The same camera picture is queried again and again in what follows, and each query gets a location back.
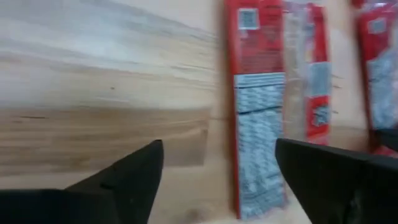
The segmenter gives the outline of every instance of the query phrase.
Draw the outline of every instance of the wooden surface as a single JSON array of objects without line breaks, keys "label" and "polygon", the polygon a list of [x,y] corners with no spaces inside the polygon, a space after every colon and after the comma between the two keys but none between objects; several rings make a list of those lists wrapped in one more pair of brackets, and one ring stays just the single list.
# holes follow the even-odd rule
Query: wooden surface
[{"label": "wooden surface", "polygon": [[[361,151],[351,14],[326,6],[332,145]],[[0,188],[66,187],[163,138],[150,223],[237,223],[223,18],[221,0],[0,0]],[[309,222],[292,197],[253,223]]]}]

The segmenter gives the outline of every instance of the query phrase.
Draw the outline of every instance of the wooden board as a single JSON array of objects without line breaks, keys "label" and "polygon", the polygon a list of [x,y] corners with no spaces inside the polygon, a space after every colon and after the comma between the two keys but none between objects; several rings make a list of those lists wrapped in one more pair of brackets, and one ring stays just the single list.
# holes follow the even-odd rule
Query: wooden board
[{"label": "wooden board", "polygon": [[[0,6],[0,127],[6,124],[0,189],[66,187],[129,146],[169,138],[170,164],[180,167],[164,169],[150,223],[238,223],[231,209],[222,0],[0,0]],[[326,6],[332,145],[363,151],[366,123],[348,2],[327,0]],[[139,124],[147,131],[130,137]],[[203,133],[206,147],[194,146]],[[114,154],[101,145],[107,139],[121,146]],[[195,153],[176,158],[179,142]],[[59,158],[60,146],[80,148],[68,150],[76,159]],[[193,156],[198,152],[202,157]],[[7,166],[6,156],[13,159]],[[25,168],[29,161],[38,168]],[[48,166],[37,166],[43,162]],[[253,223],[309,221],[292,198],[285,210]]]}]

